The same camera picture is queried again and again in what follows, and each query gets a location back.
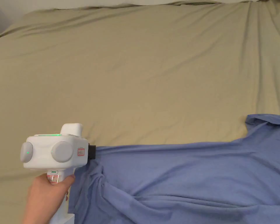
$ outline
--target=finger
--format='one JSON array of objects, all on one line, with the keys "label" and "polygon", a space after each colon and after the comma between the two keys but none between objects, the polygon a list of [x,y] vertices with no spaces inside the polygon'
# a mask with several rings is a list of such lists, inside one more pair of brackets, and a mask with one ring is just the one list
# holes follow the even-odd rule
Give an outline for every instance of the finger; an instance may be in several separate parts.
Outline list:
[{"label": "finger", "polygon": [[70,176],[67,176],[62,182],[56,184],[55,186],[57,188],[62,188],[64,190],[64,194],[65,194],[74,182],[75,182],[75,176],[70,175]]}]

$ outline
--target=beige bedsheet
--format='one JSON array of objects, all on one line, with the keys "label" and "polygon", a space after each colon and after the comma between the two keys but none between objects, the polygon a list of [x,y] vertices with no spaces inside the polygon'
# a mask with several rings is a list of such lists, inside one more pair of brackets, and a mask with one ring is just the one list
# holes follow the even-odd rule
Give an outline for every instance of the beige bedsheet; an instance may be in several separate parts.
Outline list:
[{"label": "beige bedsheet", "polygon": [[280,2],[39,11],[0,35],[0,223],[39,172],[30,135],[82,123],[98,146],[230,141],[280,114]]}]

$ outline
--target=blue fabric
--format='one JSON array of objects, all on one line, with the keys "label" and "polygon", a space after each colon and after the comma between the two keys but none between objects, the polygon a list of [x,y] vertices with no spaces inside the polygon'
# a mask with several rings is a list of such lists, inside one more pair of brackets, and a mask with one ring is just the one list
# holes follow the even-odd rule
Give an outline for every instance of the blue fabric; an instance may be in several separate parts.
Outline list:
[{"label": "blue fabric", "polygon": [[280,116],[246,125],[232,142],[99,147],[75,172],[69,213],[75,224],[280,224]]}]

